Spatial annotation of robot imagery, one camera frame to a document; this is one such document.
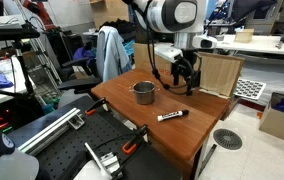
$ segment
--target blue jacket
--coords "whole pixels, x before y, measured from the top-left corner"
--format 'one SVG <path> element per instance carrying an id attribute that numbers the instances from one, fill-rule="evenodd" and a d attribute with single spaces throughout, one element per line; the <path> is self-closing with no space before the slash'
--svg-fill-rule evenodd
<path id="1" fill-rule="evenodd" d="M 96 65 L 103 82 L 132 69 L 122 42 L 123 39 L 115 28 L 103 26 L 100 29 Z"/>

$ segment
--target desk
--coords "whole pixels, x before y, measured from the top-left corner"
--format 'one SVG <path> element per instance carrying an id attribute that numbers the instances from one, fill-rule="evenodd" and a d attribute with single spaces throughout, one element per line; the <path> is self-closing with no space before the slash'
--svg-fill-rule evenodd
<path id="1" fill-rule="evenodd" d="M 92 89 L 92 93 L 99 98 L 106 97 L 111 107 L 137 126 L 148 124 L 151 137 L 183 162 L 183 170 L 191 174 L 192 158 L 200 150 L 230 101 L 199 91 L 195 91 L 192 96 L 177 96 L 161 86 L 155 92 L 153 104 L 139 105 L 134 100 L 133 92 L 129 90 L 140 81 L 152 81 L 160 87 L 151 72 L 134 69 L 99 84 Z M 158 115 L 182 109 L 188 109 L 189 115 L 157 121 Z"/>
<path id="2" fill-rule="evenodd" d="M 253 36 L 249 43 L 238 43 L 234 42 L 235 35 L 224 35 L 224 40 L 218 41 L 216 48 L 284 55 L 284 43 L 281 49 L 275 47 L 280 42 L 280 38 L 280 36 Z"/>
<path id="3" fill-rule="evenodd" d="M 24 76 L 23 76 L 23 73 L 22 73 L 21 65 L 20 65 L 20 63 L 19 63 L 19 61 L 16 57 L 12 57 L 12 61 L 13 61 L 14 69 L 16 70 L 15 71 L 16 92 L 19 92 L 19 93 L 26 92 L 26 87 L 25 87 L 25 84 L 24 84 L 25 79 L 24 79 Z M 10 80 L 11 82 L 14 83 L 12 72 L 5 74 L 5 76 L 8 80 Z M 33 88 L 35 88 L 36 86 L 35 86 L 35 84 L 34 84 L 34 82 L 32 81 L 31 78 L 30 78 L 30 81 L 32 83 Z M 4 89 L 1 89 L 1 90 L 8 91 L 8 92 L 14 92 L 14 86 L 12 86 L 10 88 L 4 88 Z M 0 94 L 0 104 L 8 101 L 10 99 L 13 99 L 13 97 Z"/>
<path id="4" fill-rule="evenodd" d="M 76 107 L 84 114 L 84 110 L 88 109 L 92 104 L 93 100 L 88 96 L 82 97 L 8 134 L 8 137 L 18 147 L 72 108 Z M 71 167 L 71 164 L 74 163 L 74 158 L 82 152 L 87 152 L 84 146 L 85 142 L 88 142 L 94 148 L 96 145 L 105 142 L 101 141 L 101 139 L 114 138 L 110 137 L 109 134 L 115 133 L 119 136 L 121 134 L 132 133 L 120 121 L 115 119 L 112 114 L 104 111 L 103 108 L 97 108 L 95 114 L 89 117 L 84 116 L 83 118 L 86 122 L 83 127 L 77 131 L 69 129 L 36 156 L 40 162 L 40 167 L 49 171 L 52 180 L 71 179 L 69 178 L 70 174 L 74 172 L 72 173 L 70 169 L 79 168 L 78 166 Z M 103 153 L 109 153 L 110 151 L 119 152 L 117 155 L 123 161 L 126 155 L 124 155 L 120 147 L 126 141 L 127 138 L 110 142 L 107 146 L 99 148 L 95 153 L 97 156 L 101 156 L 104 155 Z M 182 173 L 176 167 L 163 158 L 149 144 L 145 144 L 136 152 L 135 156 L 128 161 L 122 172 L 124 177 L 121 180 L 179 180 L 182 176 Z"/>

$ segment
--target chair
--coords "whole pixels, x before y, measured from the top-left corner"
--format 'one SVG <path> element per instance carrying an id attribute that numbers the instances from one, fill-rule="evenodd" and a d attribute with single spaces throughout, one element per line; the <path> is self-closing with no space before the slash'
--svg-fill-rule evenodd
<path id="1" fill-rule="evenodd" d="M 123 39 L 115 28 L 104 26 L 99 31 L 95 64 L 87 67 L 86 61 L 88 59 L 63 64 L 63 66 L 81 65 L 88 75 L 93 74 L 94 77 L 70 80 L 60 84 L 59 89 L 68 90 L 68 92 L 62 94 L 60 101 L 63 103 L 59 103 L 59 107 L 87 95 L 87 93 L 92 97 L 92 94 L 90 94 L 91 88 L 132 69 L 122 42 Z"/>

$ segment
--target table leg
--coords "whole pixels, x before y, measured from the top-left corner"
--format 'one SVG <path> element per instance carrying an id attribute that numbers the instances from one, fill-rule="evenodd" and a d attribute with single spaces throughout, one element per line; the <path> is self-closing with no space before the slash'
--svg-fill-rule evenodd
<path id="1" fill-rule="evenodd" d="M 206 147 L 207 147 L 207 144 L 208 144 L 209 136 L 210 135 L 208 135 L 205 138 L 201 148 L 198 150 L 198 152 L 194 156 L 192 173 L 191 173 L 191 177 L 190 177 L 191 180 L 192 179 L 197 180 L 199 178 L 199 174 L 200 174 L 201 167 L 202 167 L 202 162 L 205 158 L 205 150 L 206 150 Z"/>

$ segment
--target floor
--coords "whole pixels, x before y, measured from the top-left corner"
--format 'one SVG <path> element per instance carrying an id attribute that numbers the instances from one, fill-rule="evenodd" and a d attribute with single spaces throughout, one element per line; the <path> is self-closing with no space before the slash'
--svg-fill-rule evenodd
<path id="1" fill-rule="evenodd" d="M 217 146 L 200 180 L 283 180 L 284 140 L 259 131 L 258 111 L 237 105 L 230 117 L 213 129 L 224 128 L 237 133 L 243 142 L 239 150 Z M 216 142 L 212 133 L 208 152 Z"/>

